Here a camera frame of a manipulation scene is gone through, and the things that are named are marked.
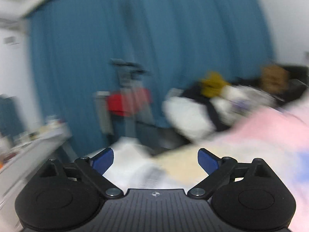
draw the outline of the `red object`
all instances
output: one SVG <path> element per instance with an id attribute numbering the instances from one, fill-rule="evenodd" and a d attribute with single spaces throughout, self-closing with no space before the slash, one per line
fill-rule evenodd
<path id="1" fill-rule="evenodd" d="M 122 96 L 121 93 L 116 93 L 107 98 L 108 110 L 119 116 L 134 115 L 143 108 L 145 104 L 149 104 L 150 102 L 150 92 L 145 88 L 137 89 L 124 96 Z"/>

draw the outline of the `blue curtain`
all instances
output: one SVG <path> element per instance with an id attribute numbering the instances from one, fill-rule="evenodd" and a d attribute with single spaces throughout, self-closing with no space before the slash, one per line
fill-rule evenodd
<path id="1" fill-rule="evenodd" d="M 29 18 L 43 115 L 68 122 L 80 156 L 104 145 L 92 95 L 118 89 L 110 58 L 150 71 L 144 84 L 162 127 L 170 88 L 186 88 L 210 70 L 227 80 L 251 77 L 272 58 L 256 0 L 49 0 Z"/>

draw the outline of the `yellow cloth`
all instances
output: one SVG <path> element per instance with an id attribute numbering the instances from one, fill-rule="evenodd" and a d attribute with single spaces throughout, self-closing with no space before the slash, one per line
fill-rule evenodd
<path id="1" fill-rule="evenodd" d="M 201 94 L 207 98 L 220 96 L 222 88 L 229 85 L 218 72 L 210 72 L 210 76 L 202 79 Z"/>

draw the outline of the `brown object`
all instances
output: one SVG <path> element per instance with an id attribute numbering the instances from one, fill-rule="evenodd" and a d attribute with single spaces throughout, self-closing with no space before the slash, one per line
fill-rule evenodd
<path id="1" fill-rule="evenodd" d="M 262 90 L 270 94 L 283 93 L 288 88 L 289 72 L 277 65 L 262 68 Z"/>

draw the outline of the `white wall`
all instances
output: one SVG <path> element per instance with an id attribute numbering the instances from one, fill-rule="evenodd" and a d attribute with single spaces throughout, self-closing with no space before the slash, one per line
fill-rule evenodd
<path id="1" fill-rule="evenodd" d="M 19 44 L 4 44 L 3 39 L 10 36 Z M 29 63 L 27 36 L 0 29 L 0 94 L 18 98 L 22 121 L 33 131 L 41 126 L 42 117 Z"/>
<path id="2" fill-rule="evenodd" d="M 309 0 L 259 0 L 270 29 L 276 60 L 309 65 Z"/>

